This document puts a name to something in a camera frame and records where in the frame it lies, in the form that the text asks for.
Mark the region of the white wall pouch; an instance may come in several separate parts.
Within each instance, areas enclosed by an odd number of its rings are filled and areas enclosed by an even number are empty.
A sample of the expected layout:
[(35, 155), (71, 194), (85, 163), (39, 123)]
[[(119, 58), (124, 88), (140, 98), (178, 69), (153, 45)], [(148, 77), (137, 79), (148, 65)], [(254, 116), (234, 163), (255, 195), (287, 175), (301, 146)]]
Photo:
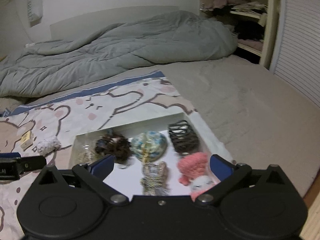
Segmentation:
[(41, 22), (43, 17), (42, 0), (27, 0), (28, 22), (31, 27)]

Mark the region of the black lattice hair clip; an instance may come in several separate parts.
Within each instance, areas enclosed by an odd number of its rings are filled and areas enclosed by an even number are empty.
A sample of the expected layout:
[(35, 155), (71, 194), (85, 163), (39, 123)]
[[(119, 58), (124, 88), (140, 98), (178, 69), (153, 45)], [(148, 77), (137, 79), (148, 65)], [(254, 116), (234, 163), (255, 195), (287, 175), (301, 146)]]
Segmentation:
[(179, 155), (192, 154), (200, 145), (199, 137), (187, 120), (169, 124), (168, 133), (171, 143)]

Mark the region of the blue patterned scrunchie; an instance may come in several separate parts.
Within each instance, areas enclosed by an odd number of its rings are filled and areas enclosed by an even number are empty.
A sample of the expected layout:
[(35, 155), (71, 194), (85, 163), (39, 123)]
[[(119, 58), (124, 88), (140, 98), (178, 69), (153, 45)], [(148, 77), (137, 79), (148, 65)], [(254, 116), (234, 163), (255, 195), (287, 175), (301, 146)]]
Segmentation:
[(168, 146), (166, 137), (156, 131), (146, 131), (132, 138), (130, 150), (143, 163), (157, 161)]

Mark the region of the white slatted radiator panel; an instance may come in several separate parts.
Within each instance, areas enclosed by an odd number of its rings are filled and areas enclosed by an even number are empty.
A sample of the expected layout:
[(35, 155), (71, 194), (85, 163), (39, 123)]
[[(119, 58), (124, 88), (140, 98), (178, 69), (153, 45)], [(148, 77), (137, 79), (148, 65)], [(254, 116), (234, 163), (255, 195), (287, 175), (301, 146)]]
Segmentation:
[(319, 105), (319, 0), (280, 0), (270, 72)]

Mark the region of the white headboard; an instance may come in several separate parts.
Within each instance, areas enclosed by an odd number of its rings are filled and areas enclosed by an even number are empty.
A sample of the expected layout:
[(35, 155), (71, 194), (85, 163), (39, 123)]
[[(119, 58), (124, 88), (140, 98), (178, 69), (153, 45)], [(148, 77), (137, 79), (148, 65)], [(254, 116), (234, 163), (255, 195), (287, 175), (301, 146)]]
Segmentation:
[(89, 12), (51, 24), (51, 39), (74, 40), (111, 24), (133, 22), (178, 10), (177, 6), (148, 5)]

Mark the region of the cream bedside shelf right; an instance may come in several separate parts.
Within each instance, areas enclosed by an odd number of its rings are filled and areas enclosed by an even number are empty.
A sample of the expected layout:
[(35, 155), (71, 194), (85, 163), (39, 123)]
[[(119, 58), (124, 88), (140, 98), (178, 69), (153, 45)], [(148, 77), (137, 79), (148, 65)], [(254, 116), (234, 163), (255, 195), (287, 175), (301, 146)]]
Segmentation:
[(200, 0), (200, 14), (228, 25), (236, 55), (269, 68), (278, 29), (280, 0)]

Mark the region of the white grey yarn ball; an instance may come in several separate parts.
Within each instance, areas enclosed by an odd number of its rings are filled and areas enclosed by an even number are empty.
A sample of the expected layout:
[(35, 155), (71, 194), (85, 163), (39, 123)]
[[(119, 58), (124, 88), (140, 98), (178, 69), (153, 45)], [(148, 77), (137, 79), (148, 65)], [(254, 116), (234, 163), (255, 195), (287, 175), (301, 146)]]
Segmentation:
[(46, 156), (61, 148), (61, 142), (57, 137), (49, 137), (40, 141), (37, 145), (39, 155)]

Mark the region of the white storage box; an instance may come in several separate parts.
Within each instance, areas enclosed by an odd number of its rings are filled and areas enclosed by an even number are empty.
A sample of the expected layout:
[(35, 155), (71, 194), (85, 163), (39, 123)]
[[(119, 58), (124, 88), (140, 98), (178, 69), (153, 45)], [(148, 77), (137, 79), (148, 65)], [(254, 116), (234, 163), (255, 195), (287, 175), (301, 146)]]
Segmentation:
[[(186, 121), (183, 128), (196, 134), (196, 145), (179, 154), (169, 137), (169, 125)], [(218, 154), (227, 161), (233, 158), (198, 113), (184, 112), (145, 119), (124, 125), (112, 126), (75, 137), (69, 167), (91, 163), (100, 155), (94, 152), (95, 143), (108, 132), (122, 135), (127, 140), (125, 162), (114, 163), (112, 172), (105, 179), (110, 187), (131, 199), (134, 195), (184, 196), (193, 191), (193, 185), (183, 185), (178, 180), (181, 173), (179, 161), (187, 155), (203, 152), (208, 158)]]

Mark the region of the dark brown fuzzy scrunchie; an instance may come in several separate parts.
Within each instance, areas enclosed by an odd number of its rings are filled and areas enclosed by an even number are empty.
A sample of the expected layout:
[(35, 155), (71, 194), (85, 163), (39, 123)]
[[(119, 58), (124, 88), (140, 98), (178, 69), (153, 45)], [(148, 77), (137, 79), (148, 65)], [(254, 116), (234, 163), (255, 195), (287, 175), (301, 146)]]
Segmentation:
[(125, 163), (130, 155), (130, 142), (121, 134), (103, 135), (95, 143), (95, 152), (99, 155), (112, 155), (116, 163)]

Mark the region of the cartoon bear printed cloth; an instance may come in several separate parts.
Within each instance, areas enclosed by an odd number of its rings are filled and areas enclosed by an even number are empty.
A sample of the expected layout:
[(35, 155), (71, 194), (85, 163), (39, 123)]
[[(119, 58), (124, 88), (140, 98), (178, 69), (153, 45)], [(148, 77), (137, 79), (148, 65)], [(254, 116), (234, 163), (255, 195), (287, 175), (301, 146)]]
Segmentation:
[[(47, 161), (65, 169), (79, 134), (180, 112), (191, 115), (196, 109), (166, 77), (144, 77), (113, 85), (100, 93), (48, 103), (1, 118), (1, 152), (35, 156), (38, 143), (55, 136), (61, 142), (61, 149), (48, 155)], [(20, 139), (27, 131), (33, 133), (33, 145), (23, 151)]]

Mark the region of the pink crochet doll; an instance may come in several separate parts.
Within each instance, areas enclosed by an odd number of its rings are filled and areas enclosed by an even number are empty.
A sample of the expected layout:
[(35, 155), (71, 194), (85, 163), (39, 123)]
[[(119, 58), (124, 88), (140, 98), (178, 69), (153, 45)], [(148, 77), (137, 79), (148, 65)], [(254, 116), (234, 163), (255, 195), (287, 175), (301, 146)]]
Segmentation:
[(196, 152), (185, 155), (177, 163), (181, 174), (179, 183), (190, 187), (190, 197), (193, 202), (200, 195), (216, 185), (208, 174), (208, 155), (203, 152)]

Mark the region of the yellow tissue pack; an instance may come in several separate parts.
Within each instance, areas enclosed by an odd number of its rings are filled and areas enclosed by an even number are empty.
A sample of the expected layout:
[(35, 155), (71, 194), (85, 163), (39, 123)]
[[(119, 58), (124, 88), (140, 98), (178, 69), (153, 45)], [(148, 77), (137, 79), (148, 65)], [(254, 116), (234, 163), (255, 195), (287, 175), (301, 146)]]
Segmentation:
[(20, 147), (23, 151), (25, 151), (32, 145), (33, 145), (33, 133), (32, 131), (27, 131), (24, 133), (24, 135), (22, 135), (20, 139)]

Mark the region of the grey green quilt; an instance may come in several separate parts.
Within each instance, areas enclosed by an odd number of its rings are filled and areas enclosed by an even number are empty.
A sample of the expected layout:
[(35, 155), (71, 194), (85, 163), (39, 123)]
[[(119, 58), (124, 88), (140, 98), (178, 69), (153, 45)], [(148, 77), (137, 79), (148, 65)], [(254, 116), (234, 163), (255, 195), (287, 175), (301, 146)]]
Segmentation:
[(139, 67), (217, 60), (237, 45), (223, 23), (182, 10), (115, 23), (9, 54), (1, 62), (1, 96), (39, 98)]

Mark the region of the beige fluffy blanket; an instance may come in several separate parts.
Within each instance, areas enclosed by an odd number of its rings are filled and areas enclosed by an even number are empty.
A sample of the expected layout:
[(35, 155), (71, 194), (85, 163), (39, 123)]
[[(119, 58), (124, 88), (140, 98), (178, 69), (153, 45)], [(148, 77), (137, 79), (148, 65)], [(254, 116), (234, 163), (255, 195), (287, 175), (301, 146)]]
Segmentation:
[(7, 96), (7, 97), (0, 98), (1, 116), (11, 113), (18, 106), (25, 104), (26, 101), (27, 101), (27, 98), (14, 97), (14, 96), (13, 97)]

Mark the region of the braided rope tassel bundle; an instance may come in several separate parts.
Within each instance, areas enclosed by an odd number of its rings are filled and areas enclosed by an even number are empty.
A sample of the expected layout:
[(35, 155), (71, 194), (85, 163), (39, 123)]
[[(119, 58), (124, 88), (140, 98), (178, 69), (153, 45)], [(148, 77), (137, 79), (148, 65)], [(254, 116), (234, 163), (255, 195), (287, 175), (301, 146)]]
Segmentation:
[(168, 196), (167, 178), (169, 170), (167, 163), (160, 161), (157, 164), (144, 163), (142, 168), (143, 177), (140, 184), (144, 196)]

